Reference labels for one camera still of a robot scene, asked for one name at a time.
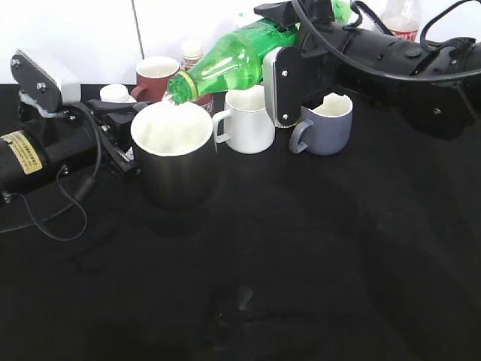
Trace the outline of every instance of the black cloth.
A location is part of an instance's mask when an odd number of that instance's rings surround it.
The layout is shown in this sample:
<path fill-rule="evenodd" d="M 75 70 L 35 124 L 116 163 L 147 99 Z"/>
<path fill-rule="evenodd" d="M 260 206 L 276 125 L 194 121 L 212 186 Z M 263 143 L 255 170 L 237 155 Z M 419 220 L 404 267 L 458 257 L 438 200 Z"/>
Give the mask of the black cloth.
<path fill-rule="evenodd" d="M 0 94 L 5 134 L 17 87 Z M 197 210 L 151 208 L 102 173 L 81 239 L 0 235 L 0 359 L 481 359 L 481 126 L 440 141 L 353 100 L 336 156 L 291 154 L 284 129 L 253 156 L 222 144 Z M 65 205 L 55 184 L 29 199 Z M 0 209 L 0 228 L 26 221 L 20 200 Z"/>

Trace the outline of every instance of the white mug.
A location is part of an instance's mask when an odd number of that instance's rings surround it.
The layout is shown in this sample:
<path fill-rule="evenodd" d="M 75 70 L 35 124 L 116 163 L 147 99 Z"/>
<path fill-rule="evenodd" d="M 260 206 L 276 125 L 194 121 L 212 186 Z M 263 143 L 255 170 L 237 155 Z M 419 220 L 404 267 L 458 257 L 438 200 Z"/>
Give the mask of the white mug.
<path fill-rule="evenodd" d="M 224 120 L 224 134 L 218 134 Z M 225 110 L 213 116 L 216 143 L 226 142 L 239 153 L 255 154 L 274 142 L 276 127 L 265 109 L 264 87 L 231 90 L 225 96 Z"/>

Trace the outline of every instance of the bottle label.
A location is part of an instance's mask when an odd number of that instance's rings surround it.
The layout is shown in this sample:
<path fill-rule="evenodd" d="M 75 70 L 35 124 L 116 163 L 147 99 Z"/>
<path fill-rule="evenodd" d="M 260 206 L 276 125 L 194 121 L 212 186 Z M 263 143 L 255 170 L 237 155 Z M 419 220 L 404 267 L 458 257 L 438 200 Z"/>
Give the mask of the bottle label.
<path fill-rule="evenodd" d="M 197 105 L 200 105 L 205 109 L 209 114 L 213 112 L 213 96 L 211 94 L 206 94 L 205 96 L 201 96 L 195 102 Z"/>
<path fill-rule="evenodd" d="M 404 39 L 404 40 L 411 40 L 415 41 L 416 37 L 418 36 L 418 31 L 414 32 L 399 32 L 397 30 L 391 30 L 398 38 Z"/>
<path fill-rule="evenodd" d="M 43 168 L 37 152 L 22 132 L 14 132 L 0 138 L 12 149 L 25 174 L 35 173 Z"/>

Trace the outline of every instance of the black cable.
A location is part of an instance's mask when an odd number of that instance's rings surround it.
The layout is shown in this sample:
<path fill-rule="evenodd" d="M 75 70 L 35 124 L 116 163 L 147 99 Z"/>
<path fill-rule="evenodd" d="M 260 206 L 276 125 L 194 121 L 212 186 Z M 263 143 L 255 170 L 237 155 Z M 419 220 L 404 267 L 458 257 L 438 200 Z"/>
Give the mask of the black cable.
<path fill-rule="evenodd" d="M 362 14 L 363 11 L 369 19 L 374 23 L 374 25 L 386 35 L 394 36 L 391 30 L 383 23 L 383 21 L 369 8 L 364 2 L 360 2 L 359 0 L 351 0 L 351 10 L 358 15 L 358 19 L 354 23 L 350 23 L 344 26 L 344 29 L 351 29 L 357 28 L 362 24 Z"/>
<path fill-rule="evenodd" d="M 90 113 L 90 109 L 88 109 L 88 107 L 85 104 L 78 103 L 78 104 L 70 105 L 70 108 L 73 108 L 76 111 L 81 112 L 84 115 L 84 117 L 89 120 L 90 125 L 92 127 L 92 130 L 95 136 L 95 142 L 97 144 L 97 157 L 95 159 L 95 169 L 92 173 L 92 177 L 96 179 L 98 172 L 100 171 L 100 166 L 102 162 L 102 144 L 100 142 L 100 136 L 98 135 L 97 123 L 95 122 L 93 115 Z"/>
<path fill-rule="evenodd" d="M 56 181 L 57 184 L 59 185 L 60 191 L 62 192 L 62 195 L 68 199 L 73 205 L 77 206 L 77 208 L 80 210 L 80 212 L 83 215 L 83 227 L 82 229 L 73 237 L 61 237 L 58 235 L 54 235 L 48 228 L 45 226 L 44 222 L 42 220 L 39 220 L 33 213 L 32 209 L 30 208 L 29 200 L 23 195 L 22 193 L 13 193 L 12 196 L 14 197 L 20 197 L 23 199 L 25 202 L 25 206 L 27 207 L 27 211 L 29 212 L 30 217 L 33 219 L 34 224 L 37 226 L 38 229 L 40 229 L 47 237 L 50 237 L 56 241 L 73 241 L 77 238 L 79 238 L 86 230 L 87 226 L 89 225 L 89 218 L 87 217 L 87 213 L 83 209 L 83 207 L 80 205 L 80 203 L 74 199 L 68 192 L 65 190 L 63 187 L 62 183 L 60 183 L 60 175 L 65 171 L 65 167 L 61 167 L 59 171 L 57 172 L 56 176 Z"/>
<path fill-rule="evenodd" d="M 409 77 L 405 75 L 397 75 L 397 74 L 391 74 L 391 73 L 385 73 L 384 71 L 379 71 L 376 69 L 372 69 L 366 65 L 363 65 L 359 62 L 356 62 L 352 59 L 350 59 L 348 56 L 345 56 L 342 54 L 338 49 L 333 47 L 327 40 L 324 38 L 324 35 L 322 35 L 314 26 L 312 21 L 309 20 L 309 17 L 306 15 L 306 13 L 302 10 L 302 6 L 299 2 L 299 0 L 291 0 L 292 6 L 295 9 L 296 14 L 299 16 L 301 19 L 301 24 L 303 26 L 306 26 L 310 33 L 313 34 L 316 39 L 319 41 L 319 43 L 325 47 L 326 50 L 328 50 L 330 53 L 332 53 L 336 58 L 338 58 L 341 62 L 346 63 L 349 66 L 352 66 L 353 68 L 363 71 L 364 73 L 367 73 L 369 75 L 372 75 L 374 77 L 381 77 L 382 79 L 390 79 L 390 80 L 397 80 L 397 81 L 403 81 L 406 83 L 442 83 L 442 82 L 452 82 L 456 80 L 461 80 L 465 79 L 468 77 L 473 77 L 477 75 L 481 75 L 481 69 L 475 70 L 475 71 L 466 71 L 463 73 L 459 74 L 448 74 L 448 75 L 439 75 L 436 77 Z"/>
<path fill-rule="evenodd" d="M 54 214 L 51 214 L 50 216 L 48 217 L 45 217 L 42 222 L 43 223 L 46 223 L 50 220 L 53 220 L 55 218 L 57 218 L 58 216 L 61 216 L 62 214 L 64 214 L 65 212 L 69 211 L 72 207 L 74 207 L 74 204 L 73 203 L 70 203 L 69 205 L 67 205 L 66 207 L 62 208 L 60 211 L 54 213 Z M 16 232 L 16 231 L 21 231 L 22 229 L 27 229 L 27 228 L 30 228 L 30 227 L 33 227 L 35 226 L 35 223 L 26 223 L 26 224 L 20 224 L 18 226 L 15 226 L 15 227 L 11 227 L 11 228 L 6 228 L 6 229 L 0 229 L 0 235 L 4 234 L 4 233 L 11 233 L 11 232 Z"/>
<path fill-rule="evenodd" d="M 80 208 L 80 210 L 82 211 L 82 213 L 85 214 L 85 211 L 83 210 L 83 208 L 81 207 L 80 205 L 80 202 L 83 201 L 87 196 L 88 194 L 90 193 L 90 191 L 92 190 L 93 186 L 95 185 L 94 183 L 94 180 L 97 178 L 98 176 L 98 173 L 100 172 L 100 167 L 101 167 L 101 141 L 100 141 L 100 136 L 98 134 L 98 127 L 97 127 L 97 124 L 95 122 L 95 119 L 94 117 L 92 116 L 92 114 L 90 113 L 90 109 L 88 109 L 87 106 L 85 106 L 84 104 L 76 104 L 76 105 L 71 105 L 70 106 L 71 108 L 81 112 L 86 119 L 89 120 L 90 122 L 90 125 L 92 127 L 92 130 L 94 132 L 94 136 L 95 136 L 95 142 L 96 142 L 96 145 L 97 145 L 97 156 L 96 156 L 96 159 L 95 159 L 95 167 L 94 167 L 94 171 L 92 173 L 92 176 L 90 178 L 88 178 L 87 180 L 85 180 L 80 186 L 79 186 L 79 189 L 77 190 L 76 194 L 75 194 L 75 197 L 72 197 L 70 196 L 66 191 L 65 189 L 63 188 L 63 186 L 60 184 L 60 181 L 59 181 L 59 176 L 60 174 L 65 170 L 64 168 L 61 168 L 59 170 L 59 173 L 57 174 L 57 183 L 59 185 L 59 188 L 60 188 L 60 191 L 62 192 L 63 196 L 65 196 L 67 199 L 73 201 L 72 203 L 70 203 L 69 205 L 65 206 L 64 208 L 62 208 L 60 211 L 57 211 L 55 214 L 52 214 L 50 215 L 49 217 L 45 217 L 44 219 L 42 220 L 37 220 L 36 217 L 33 217 L 33 214 L 31 212 L 31 209 L 30 209 L 30 206 L 29 206 L 29 203 L 28 203 L 28 200 L 26 199 L 26 197 L 20 193 L 14 193 L 12 194 L 12 196 L 20 196 L 21 198 L 23 198 L 23 201 L 25 202 L 26 204 L 26 207 L 27 207 L 27 211 L 29 212 L 29 215 L 30 217 L 34 220 L 32 223 L 27 223 L 27 224 L 23 224 L 23 225 L 19 225 L 19 226 L 14 226 L 14 227 L 11 227 L 11 228 L 8 228 L 8 229 L 0 229 L 0 235 L 1 234 L 5 234 L 5 233 L 10 233 L 10 232 L 16 232 L 16 231 L 20 231 L 20 230 L 23 230 L 23 229 L 27 229 L 27 228 L 30 228 L 30 227 L 33 227 L 33 226 L 37 226 L 44 234 L 48 235 L 49 237 L 53 238 L 53 239 L 56 239 L 57 241 L 73 241 L 74 239 L 77 239 L 79 238 L 84 232 L 85 232 L 85 229 L 87 227 L 87 222 L 88 220 L 86 220 L 85 222 L 85 226 L 82 230 L 82 232 L 77 235 L 76 237 L 74 238 L 63 238 L 63 239 L 58 239 L 56 236 L 54 235 L 51 235 L 50 231 L 48 231 L 47 227 L 44 225 L 44 223 L 50 221 L 50 220 L 53 220 L 55 218 L 57 218 L 58 216 L 64 214 L 66 211 L 70 210 L 72 207 L 74 207 L 75 205 L 77 207 Z"/>
<path fill-rule="evenodd" d="M 427 44 L 426 35 L 428 34 L 429 29 L 435 23 L 437 23 L 439 20 L 443 19 L 447 14 L 449 14 L 451 11 L 456 9 L 458 6 L 461 6 L 461 5 L 466 4 L 467 2 L 471 2 L 471 1 L 476 1 L 476 2 L 481 3 L 481 0 L 461 0 L 461 1 L 456 2 L 455 4 L 451 5 L 449 8 L 447 8 L 441 14 L 439 14 L 433 20 L 431 20 L 429 23 L 427 23 L 426 26 L 422 29 L 421 35 L 420 35 L 420 38 L 419 38 L 419 42 L 421 44 L 421 47 L 424 50 L 432 53 L 434 51 L 438 51 L 440 49 L 443 49 L 444 47 L 457 46 L 458 44 L 460 44 L 460 45 L 466 44 L 465 38 L 454 38 L 454 39 L 445 41 L 443 43 L 437 43 L 437 42 L 431 41 L 430 44 Z"/>

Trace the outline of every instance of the bottle cap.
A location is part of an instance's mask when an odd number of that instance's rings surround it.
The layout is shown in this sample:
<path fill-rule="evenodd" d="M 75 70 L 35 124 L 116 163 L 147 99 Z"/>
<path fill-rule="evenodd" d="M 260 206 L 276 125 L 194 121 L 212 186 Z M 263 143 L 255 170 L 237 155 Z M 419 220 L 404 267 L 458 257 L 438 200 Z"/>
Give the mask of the bottle cap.
<path fill-rule="evenodd" d="M 196 40 L 182 43 L 182 55 L 184 59 L 197 59 L 202 57 L 202 43 Z"/>
<path fill-rule="evenodd" d="M 107 85 L 100 89 L 100 99 L 111 103 L 129 102 L 129 91 L 122 84 Z"/>

